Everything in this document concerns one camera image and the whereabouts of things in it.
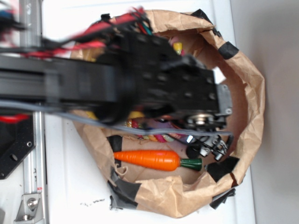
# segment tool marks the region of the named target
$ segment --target brown paper bag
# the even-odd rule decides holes
[[[155,33],[169,39],[178,37],[186,53],[193,54],[208,69],[218,66],[226,76],[233,100],[233,114],[228,117],[229,131],[235,136],[230,156],[223,162],[204,159],[200,172],[177,168],[157,171],[132,164],[116,166],[112,147],[122,150],[174,150],[187,158],[185,146],[177,142],[157,143],[139,140],[133,135],[75,123],[78,133],[98,164],[112,193],[112,206],[146,210],[170,217],[184,217],[211,203],[215,196],[241,184],[256,155],[263,134],[265,102],[264,78],[252,62],[226,42],[204,13],[193,15],[164,10],[149,10],[147,15]],[[84,50],[72,58],[91,60],[98,52]],[[87,116],[85,112],[75,112]]]

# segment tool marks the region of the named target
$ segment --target metal bracket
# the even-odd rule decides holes
[[[41,193],[23,195],[14,224],[35,224],[42,219],[43,198]]]

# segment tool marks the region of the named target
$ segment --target red wire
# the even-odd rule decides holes
[[[94,25],[92,25],[90,28],[88,28],[85,32],[80,33],[78,35],[73,36],[73,38],[78,38],[78,37],[83,37],[86,34],[90,34],[93,32],[98,32],[100,30],[106,29],[108,27],[110,27],[111,25],[119,25],[119,24],[123,24],[126,22],[130,22],[130,21],[136,21],[136,16],[140,17],[140,14],[144,13],[143,8],[139,8],[139,9],[135,9],[136,12],[132,12],[132,13],[127,13],[124,15],[121,15],[120,17],[116,18],[116,21],[111,21],[111,23],[106,23],[106,22],[100,22],[100,23],[96,23]],[[144,29],[144,27],[142,27],[141,24],[138,24],[140,27],[140,30],[143,33],[147,33],[146,30]],[[61,54],[61,53],[65,53],[66,51],[72,51],[72,50],[80,50],[80,49],[89,49],[89,48],[102,48],[105,47],[106,45],[103,42],[99,42],[99,41],[91,41],[88,43],[82,43],[79,45],[76,45],[72,48],[58,48],[55,49],[53,51],[36,51],[36,52],[30,52],[30,53],[26,53],[23,54],[24,56],[34,56],[34,57],[38,57],[38,58],[50,58],[53,57],[56,54]]]
[[[144,27],[143,27],[140,23],[138,23],[138,26],[139,26],[140,30],[141,30],[144,34],[147,34],[147,32],[145,31]]]
[[[26,114],[16,114],[14,116],[0,116],[0,122],[7,124],[16,124],[22,120],[28,119],[29,116]]]

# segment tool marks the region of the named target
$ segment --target mounting hole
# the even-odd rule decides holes
[[[17,157],[15,154],[11,154],[11,155],[10,155],[10,158],[11,158],[13,161],[18,161],[18,157]]]

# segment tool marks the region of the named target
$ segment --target white surface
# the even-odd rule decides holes
[[[229,0],[44,0],[43,35],[53,40],[61,40],[84,31],[98,21],[101,14],[118,16],[138,6],[145,10],[163,9],[176,12],[202,9],[225,39],[235,43]]]
[[[109,209],[110,192],[100,171],[84,146],[73,123],[46,116],[47,175],[50,223],[138,223],[254,224],[250,172],[217,210],[209,205],[184,218],[173,219],[139,210]]]
[[[266,79],[265,128],[252,165],[257,224],[299,222],[299,1],[231,0],[237,47]]]

